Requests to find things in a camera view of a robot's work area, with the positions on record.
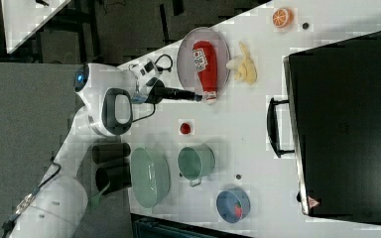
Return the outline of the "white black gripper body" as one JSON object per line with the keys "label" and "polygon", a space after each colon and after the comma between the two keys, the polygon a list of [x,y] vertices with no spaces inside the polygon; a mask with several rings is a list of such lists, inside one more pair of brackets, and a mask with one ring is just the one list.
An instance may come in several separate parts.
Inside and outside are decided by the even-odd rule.
{"label": "white black gripper body", "polygon": [[148,59],[145,63],[131,64],[129,69],[136,77],[135,92],[132,97],[134,104],[158,104],[162,97],[156,94],[164,84],[160,81],[160,72],[155,63]]}

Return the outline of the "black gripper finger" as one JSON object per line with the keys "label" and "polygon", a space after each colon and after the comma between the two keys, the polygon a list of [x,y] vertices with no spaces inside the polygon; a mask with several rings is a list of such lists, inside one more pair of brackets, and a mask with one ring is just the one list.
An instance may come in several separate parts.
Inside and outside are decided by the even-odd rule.
{"label": "black gripper finger", "polygon": [[165,87],[161,89],[164,99],[201,101],[202,96],[188,90]]}

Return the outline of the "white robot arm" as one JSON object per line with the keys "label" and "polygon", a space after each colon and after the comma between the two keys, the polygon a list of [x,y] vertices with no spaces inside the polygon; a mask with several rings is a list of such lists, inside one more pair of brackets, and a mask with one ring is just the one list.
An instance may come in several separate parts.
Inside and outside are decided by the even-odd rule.
{"label": "white robot arm", "polygon": [[71,238],[88,204],[77,172],[97,140],[125,134],[136,121],[134,104],[156,105],[164,99],[201,101],[192,91],[166,87],[165,69],[152,60],[120,69],[87,63],[74,78],[83,106],[39,185],[17,205],[3,224],[2,238]]}

